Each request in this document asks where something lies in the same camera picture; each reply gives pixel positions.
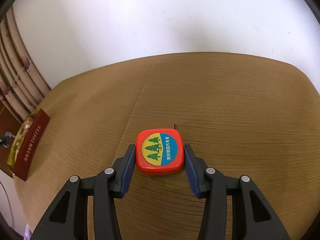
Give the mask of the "orange tape measure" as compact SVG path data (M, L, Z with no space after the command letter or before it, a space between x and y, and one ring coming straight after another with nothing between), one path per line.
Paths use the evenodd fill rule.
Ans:
M184 164L183 141L175 129L149 129L139 133L136 140L136 165L150 175L177 172Z

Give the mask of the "brown wooden door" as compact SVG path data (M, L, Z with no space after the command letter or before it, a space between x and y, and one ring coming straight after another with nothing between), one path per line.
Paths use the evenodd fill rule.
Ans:
M21 123L17 120L14 115L7 109L7 107L1 102L1 116L0 116L0 136L4 137L5 134L12 133L17 134ZM1 171L12 178L12 172L7 165L7 158L10 153L10 147L8 148L1 146Z

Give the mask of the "red gold tin box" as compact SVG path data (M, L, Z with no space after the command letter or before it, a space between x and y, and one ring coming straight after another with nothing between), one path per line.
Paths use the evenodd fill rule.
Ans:
M49 115L39 108L27 116L14 136L7 165L12 174L23 181L27 180L35 150L49 121Z

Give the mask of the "beige patterned curtain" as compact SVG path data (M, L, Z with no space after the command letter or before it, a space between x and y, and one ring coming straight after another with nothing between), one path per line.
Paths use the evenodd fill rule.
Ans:
M1 20L1 102L19 120L50 92L20 35L12 8Z

